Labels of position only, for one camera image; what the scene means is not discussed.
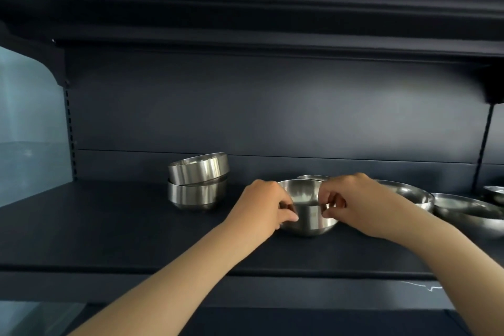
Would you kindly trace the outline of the person's right hand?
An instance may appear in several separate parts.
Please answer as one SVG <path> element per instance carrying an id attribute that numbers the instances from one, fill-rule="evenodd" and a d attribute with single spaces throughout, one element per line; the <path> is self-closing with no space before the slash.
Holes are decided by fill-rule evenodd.
<path id="1" fill-rule="evenodd" d="M 366 174 L 343 175 L 324 181 L 318 191 L 318 202 L 334 206 L 335 194 L 347 201 L 345 219 L 336 219 L 362 233 L 392 241 L 394 238 L 392 192 Z"/>

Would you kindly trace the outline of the person's left hand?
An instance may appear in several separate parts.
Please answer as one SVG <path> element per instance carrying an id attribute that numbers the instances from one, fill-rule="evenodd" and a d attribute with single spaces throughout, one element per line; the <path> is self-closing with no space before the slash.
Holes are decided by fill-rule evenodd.
<path id="1" fill-rule="evenodd" d="M 277 210 L 290 210 L 290 195 L 275 181 L 255 180 L 245 187 L 224 221 L 240 243 L 256 249 L 280 229 Z"/>

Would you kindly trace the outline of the person's left forearm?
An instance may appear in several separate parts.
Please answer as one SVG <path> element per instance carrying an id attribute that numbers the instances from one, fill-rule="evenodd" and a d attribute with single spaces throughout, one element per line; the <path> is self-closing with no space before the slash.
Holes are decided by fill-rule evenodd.
<path id="1" fill-rule="evenodd" d="M 69 336 L 177 336 L 216 284 L 253 249 L 245 232 L 218 225 Z"/>

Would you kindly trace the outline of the person's right forearm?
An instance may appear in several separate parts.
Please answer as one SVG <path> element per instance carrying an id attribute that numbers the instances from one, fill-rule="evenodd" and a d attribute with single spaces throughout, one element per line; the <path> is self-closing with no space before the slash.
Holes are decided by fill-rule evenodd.
<path id="1" fill-rule="evenodd" d="M 504 336 L 504 268 L 452 225 L 424 211 L 374 221 L 374 236 L 398 243 L 431 269 L 475 336 Z"/>

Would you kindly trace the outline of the wide shallow stainless steel bowl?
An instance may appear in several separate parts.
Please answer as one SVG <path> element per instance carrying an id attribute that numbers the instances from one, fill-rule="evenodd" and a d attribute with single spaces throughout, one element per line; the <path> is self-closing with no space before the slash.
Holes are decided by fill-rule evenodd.
<path id="1" fill-rule="evenodd" d="M 504 207 L 463 197 L 433 193 L 434 214 L 471 238 L 504 238 Z"/>
<path id="2" fill-rule="evenodd" d="M 431 213 L 433 212 L 435 198 L 432 193 L 405 183 L 389 180 L 376 181 L 381 185 L 388 187 L 394 193 L 408 199 L 423 210 Z"/>

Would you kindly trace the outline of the dark metal shelf unit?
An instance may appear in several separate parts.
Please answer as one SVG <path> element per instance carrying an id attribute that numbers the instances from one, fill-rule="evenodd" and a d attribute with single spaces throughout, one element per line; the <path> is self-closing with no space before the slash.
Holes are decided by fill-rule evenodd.
<path id="1" fill-rule="evenodd" d="M 68 88 L 76 181 L 167 188 L 170 163 L 226 153 L 226 193 L 255 179 L 363 172 L 473 194 L 490 105 L 474 64 L 46 47 L 1 29 L 0 46 L 42 63 Z M 475 195 L 487 185 L 504 186 L 504 103 L 495 104 Z M 152 274 L 0 270 L 0 300 L 106 303 Z"/>

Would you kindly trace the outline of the slotted black shelf upright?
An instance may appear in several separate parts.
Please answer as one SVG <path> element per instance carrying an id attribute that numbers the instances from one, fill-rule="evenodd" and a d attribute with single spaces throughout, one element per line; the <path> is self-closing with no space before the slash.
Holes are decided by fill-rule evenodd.
<path id="1" fill-rule="evenodd" d="M 69 100 L 69 91 L 67 87 L 63 87 L 63 91 L 64 91 L 65 110 L 66 110 L 66 128 L 69 140 L 69 151 L 71 159 L 72 180 L 76 181 L 78 180 L 78 173 L 77 173 L 75 141 L 72 128 L 72 114 Z"/>
<path id="2" fill-rule="evenodd" d="M 480 152 L 478 155 L 476 169 L 475 169 L 475 173 L 474 173 L 474 177 L 473 177 L 473 181 L 472 181 L 471 193 L 473 193 L 473 194 L 475 194 L 477 191 L 478 177 L 480 174 L 480 169 L 481 169 L 482 161 L 484 158 L 484 153 L 485 153 L 485 149 L 486 149 L 486 144 L 487 144 L 487 140 L 488 140 L 488 134 L 489 134 L 489 130 L 490 130 L 491 122 L 492 122 L 494 109 L 495 109 L 495 104 L 491 103 L 489 105 L 489 109 L 488 109 L 488 115 L 486 118 L 486 124 L 485 124 L 485 129 L 483 132 Z"/>

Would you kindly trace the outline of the dark shelf board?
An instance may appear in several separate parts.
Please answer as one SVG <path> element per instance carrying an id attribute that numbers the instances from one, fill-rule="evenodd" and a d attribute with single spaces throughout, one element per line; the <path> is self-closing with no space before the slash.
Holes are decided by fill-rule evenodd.
<path id="1" fill-rule="evenodd" d="M 152 274 L 219 225 L 242 191 L 186 212 L 164 185 L 66 183 L 0 207 L 0 270 Z M 317 237 L 275 231 L 230 275 L 434 280 L 404 247 L 341 223 Z"/>
<path id="2" fill-rule="evenodd" d="M 504 0 L 0 0 L 0 29 L 46 47 L 451 60 L 504 103 Z"/>

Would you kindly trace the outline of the clear glass side panel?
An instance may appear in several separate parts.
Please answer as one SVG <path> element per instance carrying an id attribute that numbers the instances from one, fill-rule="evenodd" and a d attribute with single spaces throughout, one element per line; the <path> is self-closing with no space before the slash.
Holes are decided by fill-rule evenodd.
<path id="1" fill-rule="evenodd" d="M 64 89 L 0 46 L 0 207 L 72 182 Z"/>

